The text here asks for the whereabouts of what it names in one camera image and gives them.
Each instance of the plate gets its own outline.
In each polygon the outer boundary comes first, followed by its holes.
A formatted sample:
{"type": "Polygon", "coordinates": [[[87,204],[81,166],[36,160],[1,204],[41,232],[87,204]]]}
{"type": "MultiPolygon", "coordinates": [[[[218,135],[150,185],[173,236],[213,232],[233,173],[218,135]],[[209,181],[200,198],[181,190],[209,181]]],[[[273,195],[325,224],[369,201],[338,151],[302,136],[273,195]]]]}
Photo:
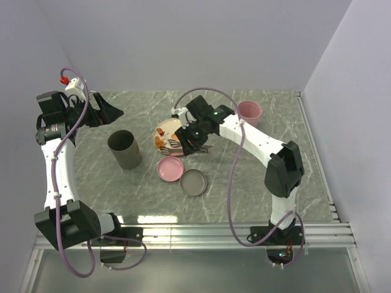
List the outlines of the plate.
{"type": "Polygon", "coordinates": [[[196,197],[205,191],[208,185],[205,175],[196,169],[184,172],[180,180],[180,186],[185,194],[196,197]]]}
{"type": "Polygon", "coordinates": [[[164,157],[158,163],[158,174],[161,179],[174,182],[183,174],[183,164],[177,157],[164,157]]]}
{"type": "Polygon", "coordinates": [[[166,156],[182,156],[183,150],[175,131],[181,127],[179,119],[171,118],[160,123],[152,135],[153,143],[166,156]]]}

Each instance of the pink cup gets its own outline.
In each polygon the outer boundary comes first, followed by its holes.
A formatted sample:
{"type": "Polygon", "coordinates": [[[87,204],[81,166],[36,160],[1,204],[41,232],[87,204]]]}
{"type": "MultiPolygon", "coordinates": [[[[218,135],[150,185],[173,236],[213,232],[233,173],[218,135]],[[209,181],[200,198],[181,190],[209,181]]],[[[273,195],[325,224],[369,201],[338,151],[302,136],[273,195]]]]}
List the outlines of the pink cup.
{"type": "Polygon", "coordinates": [[[257,127],[262,114],[262,108],[254,101],[243,101],[238,104],[239,113],[244,121],[248,124],[257,127]]]}

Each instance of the red connector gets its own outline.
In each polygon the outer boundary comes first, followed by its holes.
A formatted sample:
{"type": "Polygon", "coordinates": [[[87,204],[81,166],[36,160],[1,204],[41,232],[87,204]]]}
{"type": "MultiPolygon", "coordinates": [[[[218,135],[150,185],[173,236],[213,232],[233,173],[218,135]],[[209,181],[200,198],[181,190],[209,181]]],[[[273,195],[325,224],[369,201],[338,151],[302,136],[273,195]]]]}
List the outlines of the red connector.
{"type": "Polygon", "coordinates": [[[67,78],[66,76],[64,76],[63,78],[60,78],[60,82],[61,82],[62,84],[68,85],[68,84],[69,84],[69,78],[67,78]]]}

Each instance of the white wall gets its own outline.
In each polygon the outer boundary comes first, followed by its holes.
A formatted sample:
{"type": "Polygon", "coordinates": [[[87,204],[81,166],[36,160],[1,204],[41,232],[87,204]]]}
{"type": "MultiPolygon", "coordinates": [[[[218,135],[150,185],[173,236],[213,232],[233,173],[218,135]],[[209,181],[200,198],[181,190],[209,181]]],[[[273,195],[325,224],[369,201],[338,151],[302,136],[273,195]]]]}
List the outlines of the white wall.
{"type": "Polygon", "coordinates": [[[391,1],[353,0],[304,90],[333,199],[373,293],[391,291],[391,1]]]}
{"type": "Polygon", "coordinates": [[[36,2],[0,2],[0,274],[1,292],[18,292],[43,210],[45,163],[35,141],[35,97],[61,89],[69,66],[36,2]]]}
{"type": "Polygon", "coordinates": [[[351,0],[37,0],[97,90],[303,90],[351,0]]]}

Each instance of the metal rail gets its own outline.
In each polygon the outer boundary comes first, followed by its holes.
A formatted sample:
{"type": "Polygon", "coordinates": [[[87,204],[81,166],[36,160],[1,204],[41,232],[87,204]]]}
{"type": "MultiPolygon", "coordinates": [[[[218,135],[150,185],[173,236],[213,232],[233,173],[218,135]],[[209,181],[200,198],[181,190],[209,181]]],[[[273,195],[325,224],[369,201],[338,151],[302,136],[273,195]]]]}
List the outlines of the metal rail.
{"type": "MultiPolygon", "coordinates": [[[[233,238],[228,224],[179,225],[122,225],[123,227],[142,227],[143,242],[148,249],[246,249],[233,238]]],[[[243,240],[250,234],[251,226],[268,226],[267,223],[241,223],[235,225],[235,231],[243,240]]],[[[305,238],[309,248],[356,247],[350,225],[348,223],[313,223],[305,225],[305,238]]],[[[81,243],[67,250],[87,249],[81,243]]],[[[113,245],[94,247],[93,249],[121,250],[123,246],[113,245]]],[[[43,237],[37,236],[34,249],[54,249],[43,237]]]]}

